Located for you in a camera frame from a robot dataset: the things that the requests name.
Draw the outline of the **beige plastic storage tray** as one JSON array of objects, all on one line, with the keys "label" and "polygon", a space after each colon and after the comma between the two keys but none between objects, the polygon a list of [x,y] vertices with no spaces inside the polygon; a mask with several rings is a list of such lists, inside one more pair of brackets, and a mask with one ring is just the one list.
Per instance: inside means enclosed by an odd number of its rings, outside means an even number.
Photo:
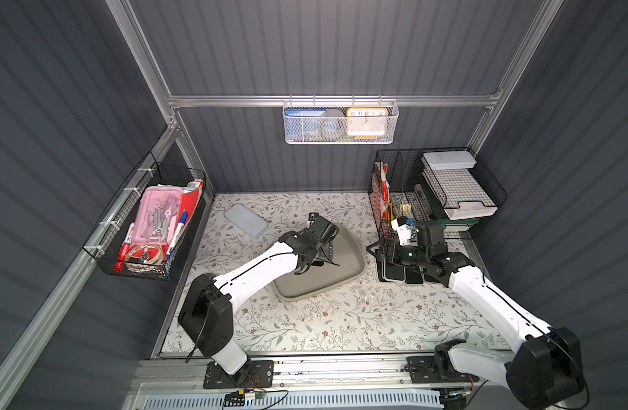
[{"label": "beige plastic storage tray", "polygon": [[347,227],[338,227],[338,235],[326,250],[336,266],[325,262],[322,266],[312,265],[306,273],[289,273],[276,279],[272,285],[280,300],[296,302],[314,297],[362,276],[366,269],[363,251]]}]

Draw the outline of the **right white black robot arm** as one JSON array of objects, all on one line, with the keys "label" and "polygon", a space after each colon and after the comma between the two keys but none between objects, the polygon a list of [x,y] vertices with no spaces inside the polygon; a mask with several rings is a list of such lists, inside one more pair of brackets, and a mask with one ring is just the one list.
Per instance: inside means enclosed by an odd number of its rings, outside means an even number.
[{"label": "right white black robot arm", "polygon": [[580,341],[566,327],[555,328],[500,290],[474,261],[451,252],[436,221],[395,221],[394,236],[367,251],[383,270],[399,268],[431,278],[469,302],[504,338],[509,351],[492,351],[455,338],[435,348],[431,372],[439,380],[478,377],[509,390],[528,409],[559,408],[588,394]]}]

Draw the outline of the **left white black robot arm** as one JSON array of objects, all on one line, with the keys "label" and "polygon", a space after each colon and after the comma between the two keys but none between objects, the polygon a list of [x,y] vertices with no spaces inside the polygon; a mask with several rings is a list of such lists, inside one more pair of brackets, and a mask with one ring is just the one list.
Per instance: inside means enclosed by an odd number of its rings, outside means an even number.
[{"label": "left white black robot arm", "polygon": [[286,232],[264,253],[229,273],[191,283],[177,316],[194,348],[211,358],[229,377],[244,378],[251,359],[235,340],[235,314],[259,290],[290,273],[302,274],[314,264],[331,264],[327,252],[339,228],[318,213],[309,225]]}]

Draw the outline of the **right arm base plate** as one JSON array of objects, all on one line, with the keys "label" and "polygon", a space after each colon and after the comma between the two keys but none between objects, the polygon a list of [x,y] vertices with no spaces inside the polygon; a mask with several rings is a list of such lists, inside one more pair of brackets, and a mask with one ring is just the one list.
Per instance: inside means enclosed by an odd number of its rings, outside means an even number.
[{"label": "right arm base plate", "polygon": [[413,384],[472,383],[481,380],[476,375],[455,370],[448,360],[436,355],[409,356],[404,371]]}]

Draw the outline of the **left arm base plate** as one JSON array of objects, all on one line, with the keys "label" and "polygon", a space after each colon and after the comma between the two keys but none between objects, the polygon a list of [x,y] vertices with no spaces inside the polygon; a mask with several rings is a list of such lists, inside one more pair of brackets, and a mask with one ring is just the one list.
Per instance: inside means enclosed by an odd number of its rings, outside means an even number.
[{"label": "left arm base plate", "polygon": [[272,360],[249,360],[247,364],[230,375],[216,362],[206,368],[203,388],[205,390],[269,388],[273,384],[275,363]]}]

